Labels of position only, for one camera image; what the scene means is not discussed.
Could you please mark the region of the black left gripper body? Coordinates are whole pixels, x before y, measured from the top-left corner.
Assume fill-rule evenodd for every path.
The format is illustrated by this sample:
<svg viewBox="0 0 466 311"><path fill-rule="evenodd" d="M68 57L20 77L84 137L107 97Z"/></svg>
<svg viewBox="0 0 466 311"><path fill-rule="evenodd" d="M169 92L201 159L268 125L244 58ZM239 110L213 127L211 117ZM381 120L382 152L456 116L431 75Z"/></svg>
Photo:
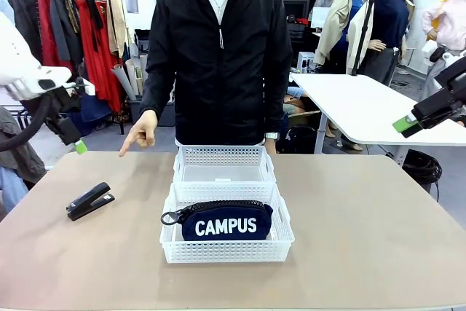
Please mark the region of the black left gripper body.
<svg viewBox="0 0 466 311"><path fill-rule="evenodd" d="M45 119L46 126L65 145L80 141L81 133L68 116L71 112L80 111L80 97L76 94L70 94L64 87L49 91L47 97L51 97L51 105Z"/></svg>

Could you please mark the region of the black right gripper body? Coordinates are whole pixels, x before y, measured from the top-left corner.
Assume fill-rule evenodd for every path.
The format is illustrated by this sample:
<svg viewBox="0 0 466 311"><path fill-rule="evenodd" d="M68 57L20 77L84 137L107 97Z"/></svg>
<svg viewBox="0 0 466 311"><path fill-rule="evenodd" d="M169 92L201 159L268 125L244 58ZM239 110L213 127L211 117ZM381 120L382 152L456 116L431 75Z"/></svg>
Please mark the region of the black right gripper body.
<svg viewBox="0 0 466 311"><path fill-rule="evenodd" d="M452 117L465 113L465 88L450 91L446 87L417 103L411 113L422 129L431 129Z"/></svg>

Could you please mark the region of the person right hand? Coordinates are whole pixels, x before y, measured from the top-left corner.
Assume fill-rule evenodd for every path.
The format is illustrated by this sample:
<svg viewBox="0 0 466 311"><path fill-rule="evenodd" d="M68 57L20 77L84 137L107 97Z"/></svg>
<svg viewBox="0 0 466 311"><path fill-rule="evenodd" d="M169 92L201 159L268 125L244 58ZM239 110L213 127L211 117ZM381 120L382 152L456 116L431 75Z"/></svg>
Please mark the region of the person right hand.
<svg viewBox="0 0 466 311"><path fill-rule="evenodd" d="M137 144L141 149L153 146L155 144L157 122L157 115L154 111L144 111L138 121L130 129L130 132L119 150L119 157L125 156L133 144Z"/></svg>

